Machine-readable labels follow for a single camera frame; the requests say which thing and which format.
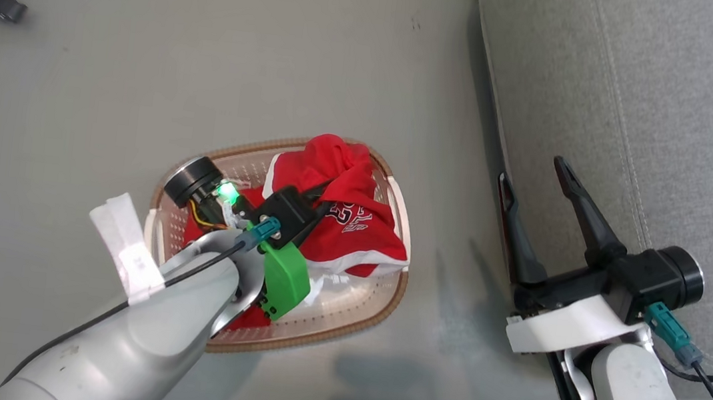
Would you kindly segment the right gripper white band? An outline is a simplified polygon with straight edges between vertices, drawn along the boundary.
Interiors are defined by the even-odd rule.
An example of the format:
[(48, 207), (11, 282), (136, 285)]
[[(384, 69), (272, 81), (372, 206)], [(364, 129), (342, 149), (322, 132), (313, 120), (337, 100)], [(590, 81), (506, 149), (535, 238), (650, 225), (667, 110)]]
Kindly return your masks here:
[(508, 275), (512, 283), (534, 285), (515, 288), (532, 304), (521, 319), (506, 325), (513, 352), (554, 353), (601, 344), (646, 330), (645, 310), (652, 304), (675, 311), (701, 300), (704, 274), (690, 253), (671, 246), (628, 255), (568, 161), (556, 156), (554, 168), (563, 196), (573, 206), (586, 245), (584, 259), (591, 267), (544, 282), (548, 274), (524, 229), (514, 188), (500, 173)]

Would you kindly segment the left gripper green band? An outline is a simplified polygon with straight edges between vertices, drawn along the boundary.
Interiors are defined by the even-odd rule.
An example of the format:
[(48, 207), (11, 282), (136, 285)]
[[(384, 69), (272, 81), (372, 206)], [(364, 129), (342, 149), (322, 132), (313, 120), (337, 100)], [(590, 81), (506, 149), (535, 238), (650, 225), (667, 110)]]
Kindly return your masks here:
[(328, 179), (305, 191), (288, 184), (254, 203), (213, 160), (196, 157), (170, 173), (162, 190), (204, 232), (245, 233), (244, 250), (256, 249), (266, 258), (259, 305), (269, 319), (278, 320), (309, 295), (308, 265), (299, 246), (334, 205), (318, 200), (330, 183)]

